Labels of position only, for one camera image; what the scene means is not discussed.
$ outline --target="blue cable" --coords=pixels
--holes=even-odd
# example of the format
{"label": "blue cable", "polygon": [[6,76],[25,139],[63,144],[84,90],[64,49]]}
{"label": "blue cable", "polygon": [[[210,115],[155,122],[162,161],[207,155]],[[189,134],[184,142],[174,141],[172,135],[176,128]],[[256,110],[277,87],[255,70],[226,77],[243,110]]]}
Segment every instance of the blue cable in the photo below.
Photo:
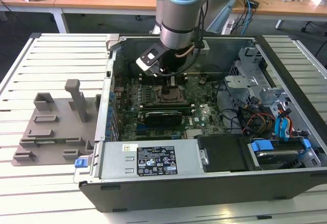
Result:
{"label": "blue cable", "polygon": [[249,14],[247,15],[246,23],[245,23],[245,26],[244,26],[244,29],[243,29],[241,35],[243,35],[244,32],[245,32],[245,30],[247,29],[247,26],[249,24],[250,14],[251,14],[251,5],[250,5],[250,1],[249,0],[247,0],[247,4],[248,4],[248,7],[249,7]]}

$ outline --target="power supply label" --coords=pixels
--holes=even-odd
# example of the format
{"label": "power supply label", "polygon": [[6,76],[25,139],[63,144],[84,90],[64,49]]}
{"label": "power supply label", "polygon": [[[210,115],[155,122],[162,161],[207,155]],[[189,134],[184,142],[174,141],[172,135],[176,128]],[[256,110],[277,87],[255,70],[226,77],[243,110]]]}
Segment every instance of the power supply label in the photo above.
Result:
{"label": "power supply label", "polygon": [[177,174],[174,147],[138,147],[137,174],[140,177]]}

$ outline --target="blue drive latch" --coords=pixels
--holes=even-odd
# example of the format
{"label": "blue drive latch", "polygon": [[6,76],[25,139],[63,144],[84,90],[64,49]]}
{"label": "blue drive latch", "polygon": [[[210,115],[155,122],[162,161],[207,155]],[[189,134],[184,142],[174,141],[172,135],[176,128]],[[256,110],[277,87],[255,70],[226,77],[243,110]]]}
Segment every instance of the blue drive latch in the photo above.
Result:
{"label": "blue drive latch", "polygon": [[75,168],[86,168],[87,167],[87,159],[77,159],[75,160]]}
{"label": "blue drive latch", "polygon": [[256,140],[251,143],[253,151],[272,151],[274,147],[269,140]]}

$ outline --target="side panel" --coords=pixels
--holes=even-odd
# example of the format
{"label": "side panel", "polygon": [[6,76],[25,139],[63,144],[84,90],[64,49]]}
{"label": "side panel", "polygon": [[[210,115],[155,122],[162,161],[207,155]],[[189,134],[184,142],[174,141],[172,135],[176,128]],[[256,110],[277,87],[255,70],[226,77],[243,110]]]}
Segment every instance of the side panel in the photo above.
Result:
{"label": "side panel", "polygon": [[283,200],[327,182],[327,170],[214,179],[86,184],[80,190],[100,212]]}

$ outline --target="motherboard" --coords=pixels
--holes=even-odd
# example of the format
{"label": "motherboard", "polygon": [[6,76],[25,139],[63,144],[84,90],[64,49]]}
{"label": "motherboard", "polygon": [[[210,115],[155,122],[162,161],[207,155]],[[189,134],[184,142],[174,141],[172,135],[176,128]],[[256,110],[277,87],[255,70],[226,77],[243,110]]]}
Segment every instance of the motherboard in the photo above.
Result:
{"label": "motherboard", "polygon": [[114,138],[108,134],[107,139],[175,140],[226,133],[216,105],[221,82],[184,73],[167,88],[162,78],[116,76],[114,103],[109,106],[116,129]]}

